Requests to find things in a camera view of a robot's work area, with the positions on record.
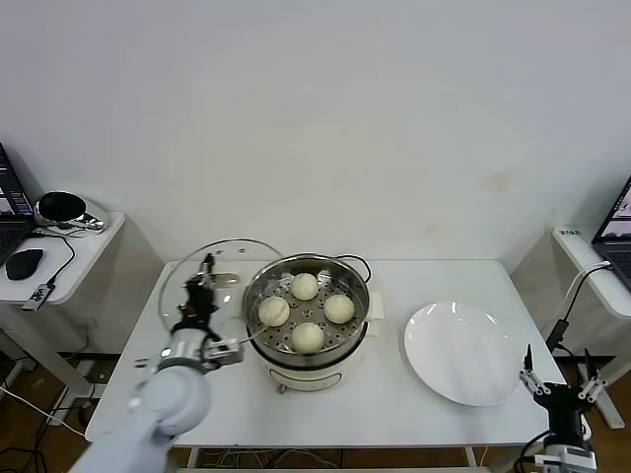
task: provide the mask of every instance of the black cable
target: black cable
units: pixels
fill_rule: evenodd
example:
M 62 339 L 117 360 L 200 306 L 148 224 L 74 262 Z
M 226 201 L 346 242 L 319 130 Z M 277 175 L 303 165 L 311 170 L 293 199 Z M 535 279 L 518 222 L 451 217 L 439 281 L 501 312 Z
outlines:
M 541 434 L 539 434 L 535 438 L 529 440 L 526 445 L 524 445 L 524 448 L 522 448 L 522 452 L 520 453 L 520 457 L 517 460 L 515 460 L 515 463 L 513 464 L 513 470 L 515 470 L 517 473 L 524 473 L 524 466 L 522 465 L 522 463 L 534 460 L 534 458 L 532 458 L 530 456 L 526 456 L 526 453 L 528 452 L 528 449 L 531 448 L 532 445 L 537 440 L 544 438 L 548 434 L 550 434 L 550 431 L 542 432 Z
M 366 276 L 366 279 L 364 280 L 365 283 L 368 283 L 373 277 L 373 271 L 371 271 L 371 267 L 369 266 L 368 261 L 366 261 L 361 256 L 357 256 L 356 254 L 341 254 L 339 256 L 336 256 L 336 258 L 337 259 L 351 258 L 351 259 L 356 259 L 359 262 L 361 262 L 366 267 L 366 271 L 368 271 L 368 276 Z
M 572 308 L 574 307 L 574 303 L 576 302 L 576 299 L 579 296 L 579 292 L 581 291 L 581 288 L 583 287 L 583 283 L 585 283 L 587 281 L 587 279 L 590 277 L 590 275 L 592 273 L 595 273 L 596 271 L 600 271 L 601 269 L 611 269 L 611 265 L 609 265 L 609 266 L 601 266 L 599 268 L 594 268 L 593 270 L 588 271 L 587 273 L 585 273 L 585 276 L 583 276 L 583 279 L 579 283 L 579 286 L 576 288 L 576 293 L 574 293 L 574 296 L 572 297 L 572 301 L 570 302 L 570 306 L 568 307 L 568 311 L 565 313 L 565 316 L 563 317 L 563 321 L 564 322 L 568 321 L 568 317 L 570 316 L 570 312 L 572 311 Z
M 576 370 L 575 384 L 579 386 L 581 384 L 581 371 L 579 370 L 579 359 L 576 358 L 576 355 L 574 355 L 574 353 L 572 353 L 572 351 L 569 348 L 562 345 L 561 343 L 557 343 L 556 348 L 558 348 L 559 350 L 563 350 L 565 353 L 570 355 L 570 357 L 572 357 L 572 363 L 574 364 L 574 368 Z
M 48 473 L 48 470 L 46 468 L 46 461 L 45 461 L 45 459 L 43 457 L 43 453 L 41 451 L 30 450 L 28 448 L 20 448 L 18 446 L 10 446 L 10 447 L 5 448 L 2 451 L 0 451 L 0 455 L 2 455 L 4 453 L 7 453 L 9 451 L 18 451 L 18 452 L 21 452 L 21 453 L 30 453 L 31 454 L 31 458 L 35 457 L 35 471 L 36 472 L 39 471 L 39 467 L 37 465 L 37 459 L 39 458 L 39 461 L 41 461 L 41 465 L 43 467 L 43 473 Z
M 0 386 L 3 386 L 5 389 L 9 389 L 7 375 L 5 375 L 4 370 L 2 370 L 2 365 L 0 365 L 0 377 L 2 377 L 2 382 L 0 383 Z
M 64 389 L 66 387 L 62 387 L 59 392 L 52 398 L 52 402 L 50 403 L 50 405 L 48 406 L 48 409 L 46 409 L 46 412 L 50 413 L 52 412 L 52 409 L 54 408 L 54 405 L 57 402 L 57 399 L 59 398 L 59 396 L 61 396 L 61 393 L 63 393 Z M 27 461 L 27 463 L 24 465 L 24 467 L 22 468 L 22 470 L 20 470 L 20 473 L 25 473 L 27 471 L 27 469 L 29 468 L 29 465 L 31 465 L 31 460 L 35 459 L 35 470 L 37 470 L 37 453 L 39 453 L 41 455 L 41 462 L 42 465 L 44 467 L 44 470 L 46 468 L 46 460 L 45 457 L 43 456 L 43 453 L 39 450 L 39 445 L 41 444 L 41 441 L 43 440 L 44 435 L 46 434 L 46 430 L 48 429 L 48 418 L 44 417 L 41 422 L 39 423 L 39 427 L 37 428 L 37 432 L 35 434 L 35 444 L 34 444 L 34 448 L 32 450 L 33 454 L 31 455 L 31 457 L 29 458 L 29 460 Z
M 25 357 L 20 357 L 20 358 L 0 358 L 0 363 L 6 363 L 6 362 L 20 362 L 21 360 L 28 360 L 28 359 L 33 359 L 32 357 L 30 357 L 29 355 L 26 355 Z
M 72 245 L 68 242 L 68 240 L 66 239 L 65 236 L 57 236 L 57 235 L 48 235 L 48 237 L 53 237 L 53 238 L 61 238 L 63 239 L 63 242 L 66 243 L 66 246 L 68 246 L 68 248 L 70 249 L 70 251 L 72 251 L 72 256 L 70 256 L 70 258 L 68 258 L 68 260 L 57 270 L 57 272 L 55 274 L 52 275 L 52 277 L 48 280 L 48 282 L 46 283 L 46 285 L 50 286 L 52 284 L 55 284 L 55 280 L 57 279 L 57 276 L 59 276 L 59 273 L 61 273 L 61 271 L 63 271 L 64 269 L 66 269 L 66 267 L 72 263 L 72 260 L 75 259 L 75 257 L 77 256 L 77 253 L 75 252 L 75 248 L 72 247 Z
M 263 470 L 268 469 L 274 462 L 276 462 L 276 460 L 278 460 L 281 457 L 283 453 L 285 453 L 285 451 L 287 450 L 280 450 L 278 453 L 272 456 L 269 460 L 267 460 L 267 463 L 265 463 L 265 467 L 263 468 Z

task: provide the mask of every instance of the steamer basket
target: steamer basket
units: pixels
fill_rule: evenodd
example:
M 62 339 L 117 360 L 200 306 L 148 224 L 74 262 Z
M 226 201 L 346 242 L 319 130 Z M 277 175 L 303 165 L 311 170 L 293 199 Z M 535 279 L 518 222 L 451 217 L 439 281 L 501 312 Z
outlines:
M 300 273 L 317 278 L 317 296 L 310 301 L 291 294 L 292 281 Z M 336 294 L 347 296 L 355 305 L 347 323 L 335 324 L 324 316 L 324 302 Z M 282 326 L 265 328 L 258 307 L 272 296 L 287 301 L 290 315 Z M 337 258 L 306 253 L 275 261 L 256 274 L 245 290 L 243 310 L 248 336 L 260 355 L 283 368 L 318 370 L 342 361 L 359 346 L 367 330 L 369 303 L 366 283 L 355 269 Z M 324 347 L 318 353 L 301 354 L 291 347 L 292 331 L 303 322 L 315 323 L 324 331 Z

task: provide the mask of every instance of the computer mouse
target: computer mouse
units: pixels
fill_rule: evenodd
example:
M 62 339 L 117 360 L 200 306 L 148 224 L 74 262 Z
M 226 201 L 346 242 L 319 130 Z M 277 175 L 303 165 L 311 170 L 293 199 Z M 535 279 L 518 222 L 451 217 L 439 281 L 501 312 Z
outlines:
M 25 249 L 12 254 L 7 259 L 7 277 L 12 281 L 20 281 L 30 277 L 43 256 L 43 249 Z

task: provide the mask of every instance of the white bun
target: white bun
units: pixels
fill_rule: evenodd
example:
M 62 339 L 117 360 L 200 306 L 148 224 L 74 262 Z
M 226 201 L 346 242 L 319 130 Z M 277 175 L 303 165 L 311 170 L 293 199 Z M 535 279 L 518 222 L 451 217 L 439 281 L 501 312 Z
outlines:
M 324 303 L 324 316 L 333 323 L 346 323 L 355 315 L 355 305 L 346 296 L 336 294 Z
M 258 318 L 263 325 L 280 327 L 289 318 L 289 304 L 283 298 L 267 298 L 258 307 Z
M 301 273 L 292 280 L 292 294 L 300 301 L 310 301 L 317 295 L 316 276 L 309 273 Z
M 305 322 L 292 333 L 292 348 L 300 353 L 317 353 L 324 346 L 324 332 L 314 323 Z

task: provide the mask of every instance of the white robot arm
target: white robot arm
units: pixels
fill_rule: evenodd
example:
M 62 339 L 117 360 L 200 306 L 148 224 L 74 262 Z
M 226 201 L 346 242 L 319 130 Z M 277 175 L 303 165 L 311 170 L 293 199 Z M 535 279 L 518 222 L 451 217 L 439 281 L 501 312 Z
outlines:
M 184 285 L 188 301 L 153 375 L 138 386 L 129 422 L 97 439 L 70 473 L 162 473 L 177 436 L 194 429 L 210 407 L 207 372 L 243 360 L 237 340 L 222 340 L 210 328 L 214 305 L 214 260 Z

